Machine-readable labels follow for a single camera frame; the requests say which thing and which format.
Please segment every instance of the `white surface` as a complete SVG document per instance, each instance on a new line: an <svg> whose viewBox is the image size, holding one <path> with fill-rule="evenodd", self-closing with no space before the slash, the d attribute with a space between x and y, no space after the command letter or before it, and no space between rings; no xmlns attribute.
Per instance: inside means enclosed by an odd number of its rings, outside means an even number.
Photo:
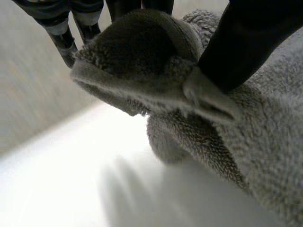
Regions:
<svg viewBox="0 0 303 227"><path fill-rule="evenodd" d="M188 160L165 167L145 120L107 105L0 162L1 227L271 227L233 185Z"/></svg>

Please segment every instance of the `towel fold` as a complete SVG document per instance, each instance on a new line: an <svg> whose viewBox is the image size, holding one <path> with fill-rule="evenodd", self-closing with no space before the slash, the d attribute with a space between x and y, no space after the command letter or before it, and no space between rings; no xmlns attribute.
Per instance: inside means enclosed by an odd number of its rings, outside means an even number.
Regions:
<svg viewBox="0 0 303 227"><path fill-rule="evenodd" d="M133 11L75 54L71 78L131 116L147 114L163 162L192 156L287 226L302 226L303 29L226 95L196 67L219 18Z"/></svg>

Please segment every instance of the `gray towel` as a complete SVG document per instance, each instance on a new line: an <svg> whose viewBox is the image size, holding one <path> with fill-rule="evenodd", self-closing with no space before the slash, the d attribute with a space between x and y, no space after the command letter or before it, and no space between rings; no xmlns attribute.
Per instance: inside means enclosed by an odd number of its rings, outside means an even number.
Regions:
<svg viewBox="0 0 303 227"><path fill-rule="evenodd" d="M71 77L132 116L147 114L163 162L192 156L287 226L302 226L303 29L225 95L195 66L219 18L134 11L76 53Z"/></svg>

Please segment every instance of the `terry cloth towel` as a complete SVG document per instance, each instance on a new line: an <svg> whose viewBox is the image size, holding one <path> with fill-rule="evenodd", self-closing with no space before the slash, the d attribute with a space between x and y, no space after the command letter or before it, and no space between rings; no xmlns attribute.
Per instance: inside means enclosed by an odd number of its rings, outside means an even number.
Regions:
<svg viewBox="0 0 303 227"><path fill-rule="evenodd" d="M192 156L301 227L303 29L225 95L195 66L219 18L133 11L75 54L71 78L131 116L147 114L150 145L163 162Z"/></svg>

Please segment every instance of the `folded towel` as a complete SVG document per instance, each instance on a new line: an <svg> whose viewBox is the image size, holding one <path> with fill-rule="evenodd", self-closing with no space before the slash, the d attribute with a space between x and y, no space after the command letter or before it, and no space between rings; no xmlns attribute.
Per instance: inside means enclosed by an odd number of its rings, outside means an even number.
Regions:
<svg viewBox="0 0 303 227"><path fill-rule="evenodd" d="M225 95L195 66L219 18L134 11L75 54L71 78L130 115L147 114L163 162L192 156L287 226L302 226L303 29Z"/></svg>

